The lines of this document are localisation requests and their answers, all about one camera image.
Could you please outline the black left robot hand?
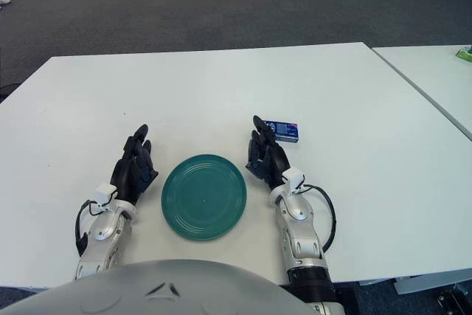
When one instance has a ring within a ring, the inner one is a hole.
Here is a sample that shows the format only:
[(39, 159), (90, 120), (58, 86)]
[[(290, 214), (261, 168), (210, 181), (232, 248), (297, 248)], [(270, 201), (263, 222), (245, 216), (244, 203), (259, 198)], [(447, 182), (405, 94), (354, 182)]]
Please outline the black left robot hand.
[(149, 139), (148, 126), (142, 125), (133, 136), (129, 136), (124, 147), (122, 158), (118, 160), (111, 175), (110, 184), (117, 188), (117, 199), (136, 205), (141, 194), (158, 176), (150, 157), (152, 145)]

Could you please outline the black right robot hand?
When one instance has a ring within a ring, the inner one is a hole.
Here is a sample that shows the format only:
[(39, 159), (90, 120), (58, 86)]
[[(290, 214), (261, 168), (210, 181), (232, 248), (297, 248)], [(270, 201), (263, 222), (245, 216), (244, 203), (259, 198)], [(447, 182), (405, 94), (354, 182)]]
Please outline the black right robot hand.
[(272, 129), (257, 115), (253, 116), (253, 123), (246, 168), (273, 190), (284, 184), (282, 173), (291, 166)]

